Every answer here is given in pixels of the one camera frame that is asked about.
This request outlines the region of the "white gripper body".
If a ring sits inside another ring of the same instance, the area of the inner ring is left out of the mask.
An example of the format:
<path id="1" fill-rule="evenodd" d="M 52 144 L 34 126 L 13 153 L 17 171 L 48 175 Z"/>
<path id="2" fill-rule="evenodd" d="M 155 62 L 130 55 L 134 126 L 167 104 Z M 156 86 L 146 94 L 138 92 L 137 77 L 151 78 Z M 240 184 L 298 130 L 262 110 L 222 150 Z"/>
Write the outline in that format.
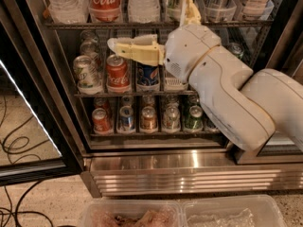
<path id="1" fill-rule="evenodd" d="M 180 26 L 169 34 L 165 44 L 165 68 L 186 83 L 197 61 L 220 44 L 221 38 L 206 26 Z"/>

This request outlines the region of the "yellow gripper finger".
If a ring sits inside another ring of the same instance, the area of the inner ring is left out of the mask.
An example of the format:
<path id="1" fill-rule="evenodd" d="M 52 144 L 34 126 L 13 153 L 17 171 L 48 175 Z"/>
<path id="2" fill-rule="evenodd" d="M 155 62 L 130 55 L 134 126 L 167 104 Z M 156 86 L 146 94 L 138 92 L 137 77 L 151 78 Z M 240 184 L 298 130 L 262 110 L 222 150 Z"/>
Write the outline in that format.
<path id="1" fill-rule="evenodd" d="M 193 0 L 181 0 L 180 26 L 200 23 L 201 14 Z"/>
<path id="2" fill-rule="evenodd" d="M 149 66 L 164 64 L 165 47 L 157 42 L 156 34 L 134 38 L 110 38 L 108 47 L 119 57 L 137 61 Z"/>

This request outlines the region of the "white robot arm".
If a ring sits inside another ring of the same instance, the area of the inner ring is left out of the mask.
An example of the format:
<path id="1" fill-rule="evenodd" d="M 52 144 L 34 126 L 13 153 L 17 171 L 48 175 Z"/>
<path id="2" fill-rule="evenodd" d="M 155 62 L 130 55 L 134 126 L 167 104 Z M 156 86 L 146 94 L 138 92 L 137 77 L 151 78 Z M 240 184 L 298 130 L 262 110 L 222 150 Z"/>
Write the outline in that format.
<path id="1" fill-rule="evenodd" d="M 259 148 L 276 131 L 303 147 L 303 86 L 274 69 L 255 73 L 201 24 L 192 0 L 183 0 L 180 25 L 164 45 L 153 35 L 111 38 L 107 44 L 122 58 L 163 65 L 189 84 L 209 119 L 239 148 Z"/>

